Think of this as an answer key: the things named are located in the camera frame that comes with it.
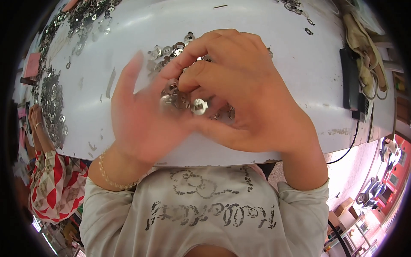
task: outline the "motorcycle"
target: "motorcycle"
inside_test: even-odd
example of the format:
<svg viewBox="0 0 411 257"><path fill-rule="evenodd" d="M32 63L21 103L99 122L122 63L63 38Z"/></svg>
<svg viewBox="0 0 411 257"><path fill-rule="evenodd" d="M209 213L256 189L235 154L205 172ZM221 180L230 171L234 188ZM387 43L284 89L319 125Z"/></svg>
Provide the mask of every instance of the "motorcycle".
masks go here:
<svg viewBox="0 0 411 257"><path fill-rule="evenodd" d="M378 194L383 194L386 188L387 186L379 181L378 177L372 177L365 192L358 195L356 200L357 204L362 204L363 209L376 209L378 201L375 198Z"/></svg>

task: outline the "chain bracelet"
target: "chain bracelet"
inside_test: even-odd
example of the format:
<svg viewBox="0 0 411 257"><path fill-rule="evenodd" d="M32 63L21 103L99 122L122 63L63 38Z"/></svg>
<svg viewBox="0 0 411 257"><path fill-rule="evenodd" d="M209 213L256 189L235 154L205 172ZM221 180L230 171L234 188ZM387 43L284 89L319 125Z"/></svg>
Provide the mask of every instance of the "chain bracelet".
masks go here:
<svg viewBox="0 0 411 257"><path fill-rule="evenodd" d="M107 176L106 172L104 171L103 158L104 158L104 155L105 155L105 154L106 154L106 151L104 151L104 152L100 155L99 164L100 164L100 171L101 171L104 179L107 181L107 183L109 183L111 186L113 186L113 187L115 187L115 188L120 188L120 189L127 189L127 188L131 188L131 187L134 187L135 185L137 185L137 183L139 182L139 179L136 180L136 181L134 181L133 183L128 184L128 185L119 185L119 184L113 182L113 181Z"/></svg>

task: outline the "right hand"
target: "right hand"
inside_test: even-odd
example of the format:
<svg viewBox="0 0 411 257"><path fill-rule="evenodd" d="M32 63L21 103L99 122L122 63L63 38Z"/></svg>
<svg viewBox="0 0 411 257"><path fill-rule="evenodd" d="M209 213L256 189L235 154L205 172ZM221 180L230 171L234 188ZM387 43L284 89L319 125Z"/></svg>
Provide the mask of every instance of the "right hand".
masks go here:
<svg viewBox="0 0 411 257"><path fill-rule="evenodd" d="M32 130L35 129L35 126L38 123L43 123L42 108L38 104L35 104L30 108L29 113L28 113L28 120L30 122Z"/></svg>
<svg viewBox="0 0 411 257"><path fill-rule="evenodd" d="M209 54L214 63L198 61ZM217 143L247 152L288 153L302 141L316 139L314 125L294 101L261 38L234 29L214 30L184 48L178 58L190 66L179 90L199 86L235 108L235 123L195 117L191 125Z"/></svg>

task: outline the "pile of metal parts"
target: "pile of metal parts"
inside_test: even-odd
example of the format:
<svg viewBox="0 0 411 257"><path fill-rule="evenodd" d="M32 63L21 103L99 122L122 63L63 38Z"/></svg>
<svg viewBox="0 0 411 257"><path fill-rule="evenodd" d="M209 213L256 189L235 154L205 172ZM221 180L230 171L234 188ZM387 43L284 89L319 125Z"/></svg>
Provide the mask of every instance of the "pile of metal parts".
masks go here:
<svg viewBox="0 0 411 257"><path fill-rule="evenodd" d="M87 38L93 28L93 22L104 14L104 19L110 19L110 14L114 11L114 8L120 4L122 0L100 0L100 1L79 1L75 8L72 8L68 12L62 12L65 7L63 5L56 15L53 16L48 26L44 28L42 37L40 39L39 51L39 69L36 76L36 82L31 89L32 97L35 103L39 101L39 83L42 81L42 77L46 74L46 77L42 82L41 89L41 104L43 109L43 117L46 121L46 127L50 138L56 148L62 148L65 141L65 137L68 134L67 126L64 124L65 117L61 114L63 108L63 93L62 86L58 84L58 74L52 66L47 67L47 54L50 48L50 44L53 41L57 30L67 21L70 25L68 37L72 38L74 34L79 36L79 40L76 47L73 48L72 55L77 56L81 54L84 46L87 43ZM105 34L110 31L110 28L105 28L102 25L98 28L100 32ZM66 69L69 69L71 65L71 58L66 64Z"/></svg>
<svg viewBox="0 0 411 257"><path fill-rule="evenodd" d="M165 46L164 48L156 45L152 51L148 51L147 54L149 55L149 60L147 69L150 71L148 75L150 79L153 80L161 69L176 56L180 55L185 46L194 39L195 36L190 31L184 37L184 43L177 42L172 47ZM270 48L267 48L267 50L270 57L273 58L273 53ZM160 57L164 57L164 59L156 63L155 60ZM198 57L196 61L198 60L205 60L208 62L213 61L209 55ZM178 90L178 79L170 79L161 92L160 108L163 112L178 113L181 110L190 108L191 112L195 115L203 115L210 107L209 105L210 103L207 100L203 100L201 98L194 99L192 104L190 104L190 95ZM212 115L211 119L220 119L223 117L222 114L224 113L227 113L228 117L232 120L235 117L235 109L230 104L226 104L224 107L220 108L216 114Z"/></svg>
<svg viewBox="0 0 411 257"><path fill-rule="evenodd" d="M295 12L298 15L303 15L305 18L307 18L307 21L310 25L315 25L314 22L309 18L308 14L303 11L302 9L299 9L298 7L301 7L301 3L299 0L279 0L277 2L282 2L284 3L284 7L289 10L290 12ZM309 28L305 28L305 31L307 32L308 35L314 34L311 32Z"/></svg>
<svg viewBox="0 0 411 257"><path fill-rule="evenodd" d="M56 148L62 149L68 135L68 128L64 124L66 118L61 114L63 108L63 88L59 85L60 72L56 74L50 65L42 83L41 104L45 126L51 141Z"/></svg>

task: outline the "black cable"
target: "black cable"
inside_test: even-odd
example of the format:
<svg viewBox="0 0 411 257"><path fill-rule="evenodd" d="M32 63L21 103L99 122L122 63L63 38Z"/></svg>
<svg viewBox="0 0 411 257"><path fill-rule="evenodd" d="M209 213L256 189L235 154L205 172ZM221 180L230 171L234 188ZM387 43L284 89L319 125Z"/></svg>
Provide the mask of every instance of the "black cable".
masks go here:
<svg viewBox="0 0 411 257"><path fill-rule="evenodd" d="M339 160L341 160L342 158L344 158L344 156L347 155L347 153L351 150L351 148L353 147L353 145L354 145L354 143L355 143L355 141L356 141L356 137L357 137L357 134L358 134L358 127L359 127L359 126L360 126L360 121L358 120L358 121L357 121L356 134L354 135L353 143L351 144L350 148L348 148L348 151L347 151L341 158L339 158L338 160L333 161L333 162L327 162L327 164L336 163L336 162L338 162Z"/></svg>
<svg viewBox="0 0 411 257"><path fill-rule="evenodd" d="M339 242L341 243L342 248L344 249L345 255L347 257L351 257L350 252L348 251L347 245L345 244L345 242L342 240L340 234L338 233L337 229L332 225L332 223L330 222L330 220L328 220L328 225L330 225L330 227L332 228L332 230L334 231L335 235L337 236Z"/></svg>

